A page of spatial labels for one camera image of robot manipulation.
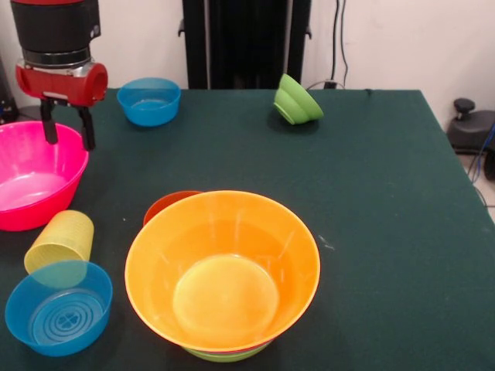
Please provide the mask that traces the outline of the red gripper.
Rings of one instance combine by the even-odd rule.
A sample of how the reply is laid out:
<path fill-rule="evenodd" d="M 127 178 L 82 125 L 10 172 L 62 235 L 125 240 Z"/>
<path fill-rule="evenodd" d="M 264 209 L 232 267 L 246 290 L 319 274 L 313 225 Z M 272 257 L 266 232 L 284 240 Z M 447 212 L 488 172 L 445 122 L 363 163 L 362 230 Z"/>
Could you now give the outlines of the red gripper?
<path fill-rule="evenodd" d="M 30 66 L 24 60 L 15 66 L 15 77 L 20 89 L 27 95 L 42 99 L 40 117 L 46 141 L 58 142 L 56 124 L 52 118 L 53 102 L 48 98 L 65 100 L 77 108 L 82 121 L 81 136 L 84 149 L 95 149 L 94 125 L 88 107 L 102 101 L 108 88 L 108 72 L 102 63 L 89 62 L 77 68 L 42 69 Z"/>

